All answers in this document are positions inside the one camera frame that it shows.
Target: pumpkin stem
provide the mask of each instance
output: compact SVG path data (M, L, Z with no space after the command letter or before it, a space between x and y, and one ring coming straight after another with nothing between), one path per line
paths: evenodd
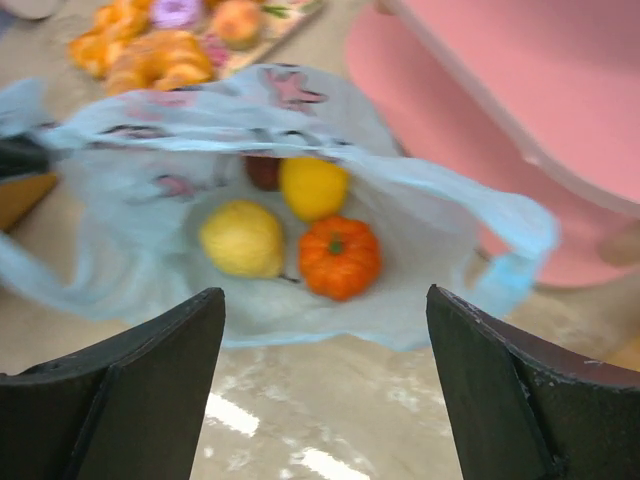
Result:
M284 273L281 273L280 275L278 275L278 278L281 278L281 279L286 280L286 281L291 282L291 283L300 283L299 279L287 277Z
M344 243L340 238L340 235L334 233L331 237L331 241L329 242L329 253L332 255L340 255L344 250Z

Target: light blue plastic bag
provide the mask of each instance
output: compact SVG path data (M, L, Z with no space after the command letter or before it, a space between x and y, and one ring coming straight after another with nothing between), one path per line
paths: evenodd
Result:
M36 128L46 117L41 97L34 80L3 92L0 135L29 132L61 152L57 167L87 207L75 280L62 284L7 236L0 237L0 280L92 320L138 323L219 286L228 347L348 333L408 350L429 343L424 312L431 284L502 317L527 297L556 245L556 223L538 204L399 156L355 87L309 68L258 65L197 89L129 92L47 130ZM296 239L306 226L279 193L251 187L241 161L248 152L319 156L351 172L352 198L343 213L370 223L385 255L384 273L370 291L337 304L284 280L221 274L205 258L196 240L202 221L223 201L249 198L280 217L289 244L286 273L299 276ZM511 251L467 288L478 222Z

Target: small pumpkin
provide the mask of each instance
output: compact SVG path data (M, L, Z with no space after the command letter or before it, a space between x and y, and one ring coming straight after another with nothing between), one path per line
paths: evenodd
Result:
M312 292L342 302L373 284L382 255L369 225L334 215L314 222L300 237L298 266Z

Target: pink table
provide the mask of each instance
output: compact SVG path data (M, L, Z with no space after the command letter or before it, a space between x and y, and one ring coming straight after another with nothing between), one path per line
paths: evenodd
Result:
M574 192L640 217L640 2L397 0L447 70Z
M592 285L628 272L602 262L596 246L632 219L584 200L523 161L522 148L400 20L366 9L349 36L347 61L353 81L412 155L493 188L528 195L560 219L563 242L541 273L542 283ZM488 236L483 243L490 253L503 249Z

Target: yellow fruit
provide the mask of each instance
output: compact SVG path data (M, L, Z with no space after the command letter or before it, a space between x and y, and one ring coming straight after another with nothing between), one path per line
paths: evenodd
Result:
M280 190L293 213L314 222L342 210L349 189L349 173L318 158L287 158L280 168Z
M199 237L205 253L222 272L250 278L282 274L282 226L255 202L233 200L218 207L200 228Z

